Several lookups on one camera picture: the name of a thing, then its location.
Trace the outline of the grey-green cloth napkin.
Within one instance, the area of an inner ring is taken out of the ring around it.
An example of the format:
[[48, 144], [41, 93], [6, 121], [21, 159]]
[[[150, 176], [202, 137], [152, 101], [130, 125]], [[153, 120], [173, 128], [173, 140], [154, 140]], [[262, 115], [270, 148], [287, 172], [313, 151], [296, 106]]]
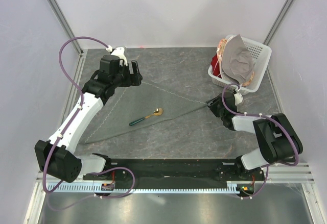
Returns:
[[[178, 92], [171, 86], [145, 80], [139, 86], [116, 89], [113, 97], [91, 120], [80, 143], [108, 140], [178, 118], [205, 106], [206, 102], [200, 98]], [[163, 108], [163, 114], [129, 126], [130, 122], [152, 114], [156, 108]]]

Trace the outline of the gold spoon green handle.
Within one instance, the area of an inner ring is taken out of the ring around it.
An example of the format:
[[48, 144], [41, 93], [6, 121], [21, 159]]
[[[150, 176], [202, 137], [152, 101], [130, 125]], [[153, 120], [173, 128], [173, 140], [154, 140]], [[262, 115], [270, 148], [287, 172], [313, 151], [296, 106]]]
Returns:
[[136, 125], [137, 123], [139, 123], [139, 122], [141, 122], [141, 121], [144, 121], [144, 120], [146, 120], [146, 119], [148, 119], [148, 118], [150, 118], [150, 117], [152, 117], [152, 116], [160, 116], [160, 115], [162, 115], [162, 114], [163, 114], [163, 108], [156, 108], [155, 111], [154, 111], [152, 114], [147, 115], [147, 116], [145, 116], [145, 117], [142, 117], [142, 118], [139, 118], [139, 119], [136, 119], [136, 120], [130, 122], [130, 123], [129, 123], [129, 126], [134, 126], [134, 125]]

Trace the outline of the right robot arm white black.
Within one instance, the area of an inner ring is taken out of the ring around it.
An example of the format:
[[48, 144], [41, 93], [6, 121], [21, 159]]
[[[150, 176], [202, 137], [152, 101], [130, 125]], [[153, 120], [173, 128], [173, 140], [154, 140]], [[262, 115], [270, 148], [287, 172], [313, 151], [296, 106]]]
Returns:
[[299, 162], [303, 145], [297, 133], [283, 113], [272, 116], [240, 113], [237, 105], [242, 102], [239, 93], [224, 92], [207, 101], [211, 112], [222, 120], [231, 131], [255, 134], [258, 148], [239, 156], [234, 174], [240, 180], [252, 175], [252, 170], [274, 163], [294, 165]]

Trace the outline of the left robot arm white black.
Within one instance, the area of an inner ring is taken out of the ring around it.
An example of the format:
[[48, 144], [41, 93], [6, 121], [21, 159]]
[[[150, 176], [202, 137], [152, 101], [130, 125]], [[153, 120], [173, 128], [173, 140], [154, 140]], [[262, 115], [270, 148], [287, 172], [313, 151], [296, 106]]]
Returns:
[[73, 182], [78, 175], [85, 174], [85, 168], [101, 180], [108, 179], [112, 167], [99, 157], [90, 163], [75, 156], [75, 149], [93, 117], [103, 108], [119, 87], [139, 86], [142, 82], [138, 62], [128, 63], [118, 55], [104, 55], [89, 81], [82, 88], [71, 114], [60, 128], [47, 140], [39, 140], [35, 153], [40, 170], [64, 182]]

